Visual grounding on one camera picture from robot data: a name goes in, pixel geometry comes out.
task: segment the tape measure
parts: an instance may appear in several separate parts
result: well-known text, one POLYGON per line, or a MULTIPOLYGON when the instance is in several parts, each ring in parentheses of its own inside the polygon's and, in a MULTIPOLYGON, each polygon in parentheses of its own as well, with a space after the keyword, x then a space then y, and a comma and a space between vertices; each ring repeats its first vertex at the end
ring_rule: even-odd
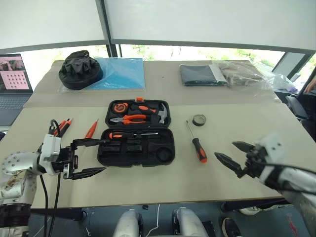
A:
POLYGON ((128 108, 127 103, 118 103, 114 106, 114 112, 116 114, 123 114, 126 112, 127 108, 128 108))
POLYGON ((206 123, 206 117, 204 115, 194 115, 192 123, 195 126, 201 127, 206 123))

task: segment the orange pliers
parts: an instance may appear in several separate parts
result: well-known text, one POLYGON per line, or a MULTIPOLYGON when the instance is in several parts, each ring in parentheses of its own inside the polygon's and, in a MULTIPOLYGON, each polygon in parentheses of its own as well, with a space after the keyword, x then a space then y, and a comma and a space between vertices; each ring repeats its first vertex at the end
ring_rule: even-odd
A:
POLYGON ((147 115, 125 115, 122 118, 112 118, 112 122, 122 122, 124 125, 131 123, 148 123, 147 121, 133 121, 134 119, 147 119, 147 115))

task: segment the laptop screen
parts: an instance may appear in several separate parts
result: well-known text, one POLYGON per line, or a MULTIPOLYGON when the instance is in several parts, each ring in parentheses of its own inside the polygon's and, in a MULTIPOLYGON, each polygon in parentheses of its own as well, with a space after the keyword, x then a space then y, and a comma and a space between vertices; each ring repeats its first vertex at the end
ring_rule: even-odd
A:
POLYGON ((0 93, 32 93, 21 54, 0 55, 0 93))

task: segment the tool case lid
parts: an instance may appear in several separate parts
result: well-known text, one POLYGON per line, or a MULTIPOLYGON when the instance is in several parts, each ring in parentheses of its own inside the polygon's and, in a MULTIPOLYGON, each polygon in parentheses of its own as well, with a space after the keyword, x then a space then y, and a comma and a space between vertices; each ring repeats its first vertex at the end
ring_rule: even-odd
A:
POLYGON ((115 128, 115 129, 137 129, 137 128, 166 128, 169 127, 171 123, 171 116, 170 116, 170 109, 167 102, 163 100, 144 100, 141 97, 136 98, 136 100, 114 100, 109 104, 107 115, 105 117, 105 123, 109 128, 115 128), (157 121, 160 120, 159 115, 147 115, 148 116, 148 122, 149 123, 131 123, 124 125, 122 122, 112 122, 111 119, 114 118, 122 118, 124 115, 116 114, 114 112, 114 106, 119 103, 127 103, 128 109, 127 115, 136 115, 136 114, 144 114, 139 110, 131 110, 130 106, 132 105, 143 105, 149 108, 158 109, 159 111, 163 110, 162 104, 165 106, 165 109, 167 110, 166 118, 164 119, 164 124, 158 123, 157 121))

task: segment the window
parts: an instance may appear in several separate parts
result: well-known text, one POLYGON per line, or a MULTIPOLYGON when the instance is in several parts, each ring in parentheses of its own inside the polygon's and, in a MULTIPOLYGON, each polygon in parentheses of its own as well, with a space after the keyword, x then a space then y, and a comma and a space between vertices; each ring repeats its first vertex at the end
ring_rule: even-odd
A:
POLYGON ((299 77, 294 81, 294 85, 298 90, 301 90, 308 78, 312 74, 312 71, 316 67, 316 54, 310 58, 305 66, 300 70, 299 77))
POLYGON ((144 60, 250 60, 254 63, 264 64, 273 69, 281 59, 284 52, 236 49, 236 48, 210 48, 189 46, 164 45, 129 45, 122 44, 123 57, 141 57, 144 60))
POLYGON ((20 52, 33 89, 39 81, 50 70, 51 65, 56 60, 65 60, 71 53, 88 50, 90 57, 108 57, 106 45, 91 45, 67 48, 52 48, 20 52))

